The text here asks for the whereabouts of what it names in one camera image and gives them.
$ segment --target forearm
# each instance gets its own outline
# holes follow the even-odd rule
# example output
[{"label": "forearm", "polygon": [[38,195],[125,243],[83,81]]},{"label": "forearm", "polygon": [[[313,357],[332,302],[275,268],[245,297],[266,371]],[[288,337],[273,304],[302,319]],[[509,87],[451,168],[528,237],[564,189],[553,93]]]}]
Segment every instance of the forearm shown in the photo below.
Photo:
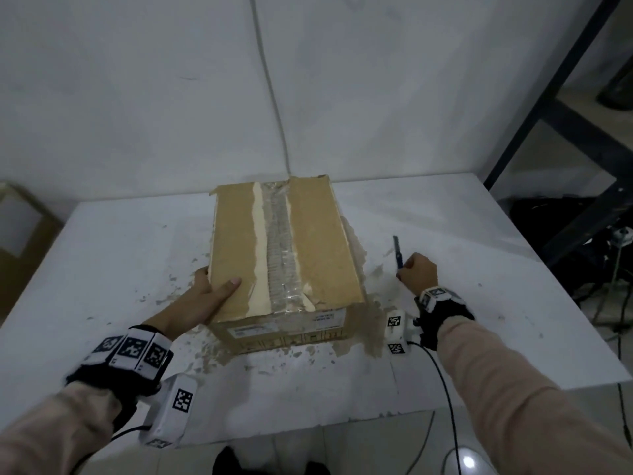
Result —
[{"label": "forearm", "polygon": [[120,410],[111,391],[68,384],[0,434],[0,472],[70,473],[85,455],[107,445]]},{"label": "forearm", "polygon": [[480,324],[447,319],[439,358],[501,473],[632,473],[623,443],[585,418],[555,383]]}]

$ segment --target cardboard box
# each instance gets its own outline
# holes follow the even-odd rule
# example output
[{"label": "cardboard box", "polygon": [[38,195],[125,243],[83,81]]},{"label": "cardboard box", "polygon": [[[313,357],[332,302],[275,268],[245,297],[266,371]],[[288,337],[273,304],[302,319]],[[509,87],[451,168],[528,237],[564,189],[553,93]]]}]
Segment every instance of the cardboard box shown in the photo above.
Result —
[{"label": "cardboard box", "polygon": [[26,192],[0,183],[0,325],[62,224]]},{"label": "cardboard box", "polygon": [[235,353],[352,336],[347,307],[364,303],[327,176],[221,185],[212,286],[242,284],[210,321]]}]

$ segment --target white table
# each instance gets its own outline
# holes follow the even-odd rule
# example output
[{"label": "white table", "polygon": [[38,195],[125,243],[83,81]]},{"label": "white table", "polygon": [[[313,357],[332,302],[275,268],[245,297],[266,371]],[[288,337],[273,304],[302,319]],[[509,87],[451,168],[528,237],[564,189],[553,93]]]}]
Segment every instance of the white table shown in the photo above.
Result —
[{"label": "white table", "polygon": [[[367,251],[367,292],[383,306],[415,312],[394,278],[396,234],[405,257],[417,250],[438,263],[440,283],[561,387],[630,379],[474,175],[335,183],[334,191]],[[191,273],[208,263],[214,207],[208,194],[77,207],[0,330],[0,427],[58,390],[100,337],[141,322],[186,289]],[[357,344],[337,357],[321,343],[223,366],[214,358],[219,349],[202,327],[173,345],[166,375],[186,370],[200,383],[183,444],[446,405],[422,351],[372,358]]]}]

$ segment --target person's right hand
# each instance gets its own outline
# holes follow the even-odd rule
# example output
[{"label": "person's right hand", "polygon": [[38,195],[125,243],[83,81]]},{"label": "person's right hand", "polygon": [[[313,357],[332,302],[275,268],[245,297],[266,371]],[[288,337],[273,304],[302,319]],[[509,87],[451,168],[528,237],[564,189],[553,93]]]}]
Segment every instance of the person's right hand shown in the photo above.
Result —
[{"label": "person's right hand", "polygon": [[437,265],[424,255],[414,253],[397,272],[396,277],[416,296],[437,286]]}]

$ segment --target tiled floor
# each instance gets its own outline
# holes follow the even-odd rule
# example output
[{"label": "tiled floor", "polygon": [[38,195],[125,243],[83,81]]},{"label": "tiled floor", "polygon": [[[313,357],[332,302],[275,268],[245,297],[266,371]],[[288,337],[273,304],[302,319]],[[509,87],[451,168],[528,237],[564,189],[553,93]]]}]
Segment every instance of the tiled floor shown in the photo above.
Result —
[{"label": "tiled floor", "polygon": [[[619,317],[623,292],[612,293],[604,309],[604,319]],[[592,315],[596,300],[583,305]],[[627,311],[633,317],[633,300]],[[602,331],[607,338],[610,333]],[[610,343],[615,349],[615,342]],[[623,339],[623,361],[633,372],[633,333]],[[633,383],[623,387],[629,421],[633,424]],[[603,386],[572,392],[587,415],[602,423],[615,436],[623,439],[618,394],[615,386]],[[300,475],[308,460],[326,463],[332,475],[404,474],[415,458],[431,419],[430,412],[400,415],[372,421],[317,427],[237,440],[231,443],[245,468],[264,468],[276,474]],[[460,445],[483,454],[468,415],[463,408],[456,411]],[[85,474],[210,474],[213,461],[224,443],[162,451],[139,447],[114,457],[88,464]],[[428,445],[411,472],[415,475],[439,474],[446,454],[453,447],[450,417],[447,409],[438,410]]]}]

